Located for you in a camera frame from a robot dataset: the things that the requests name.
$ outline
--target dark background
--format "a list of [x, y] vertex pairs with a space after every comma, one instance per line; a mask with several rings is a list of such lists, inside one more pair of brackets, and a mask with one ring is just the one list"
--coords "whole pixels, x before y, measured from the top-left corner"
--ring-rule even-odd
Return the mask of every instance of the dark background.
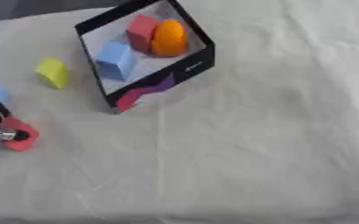
[[0, 19], [116, 6], [128, 0], [0, 0]]

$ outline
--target table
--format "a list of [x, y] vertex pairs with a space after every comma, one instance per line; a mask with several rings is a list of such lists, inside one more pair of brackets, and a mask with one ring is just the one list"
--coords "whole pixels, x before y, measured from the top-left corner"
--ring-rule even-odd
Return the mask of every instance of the table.
[[[0, 22], [0, 82], [40, 130], [0, 148], [0, 223], [359, 219], [359, 0], [181, 1], [216, 68], [105, 111], [72, 27], [107, 9]], [[34, 74], [66, 61], [69, 88]]]

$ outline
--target orange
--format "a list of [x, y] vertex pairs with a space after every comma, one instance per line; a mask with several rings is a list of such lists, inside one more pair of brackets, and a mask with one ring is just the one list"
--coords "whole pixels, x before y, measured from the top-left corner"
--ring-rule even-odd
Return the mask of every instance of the orange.
[[159, 57], [181, 55], [187, 50], [185, 27], [179, 21], [172, 18], [161, 22], [155, 30], [151, 49]]

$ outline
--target black box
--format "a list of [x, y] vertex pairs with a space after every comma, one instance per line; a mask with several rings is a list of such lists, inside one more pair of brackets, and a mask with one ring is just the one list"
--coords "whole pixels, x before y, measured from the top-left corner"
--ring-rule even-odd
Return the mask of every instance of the black box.
[[[178, 19], [187, 29], [188, 53], [170, 59], [147, 59], [139, 55], [141, 60], [137, 65], [135, 72], [137, 74], [133, 75], [135, 78], [127, 82], [103, 79], [98, 73], [94, 60], [96, 54], [102, 45], [110, 40], [126, 41], [125, 30], [130, 21], [138, 14], [150, 15], [159, 19]], [[98, 85], [112, 108], [121, 108], [119, 107], [120, 103], [135, 101], [142, 95], [151, 94], [153, 93], [152, 88], [156, 89], [155, 92], [173, 88], [215, 65], [214, 41], [176, 0], [133, 0], [97, 17], [90, 18], [76, 25], [75, 29], [79, 34]]]

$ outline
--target pink block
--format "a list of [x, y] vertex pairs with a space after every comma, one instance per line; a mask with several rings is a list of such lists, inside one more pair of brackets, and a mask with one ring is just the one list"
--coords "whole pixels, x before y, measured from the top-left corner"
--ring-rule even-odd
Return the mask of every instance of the pink block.
[[126, 30], [130, 45], [142, 53], [150, 50], [151, 41], [159, 20], [145, 15], [138, 15]]
[[3, 119], [1, 127], [6, 130], [24, 130], [30, 134], [30, 138], [25, 141], [3, 141], [3, 145], [15, 151], [28, 151], [39, 137], [39, 133], [33, 127], [12, 115]]

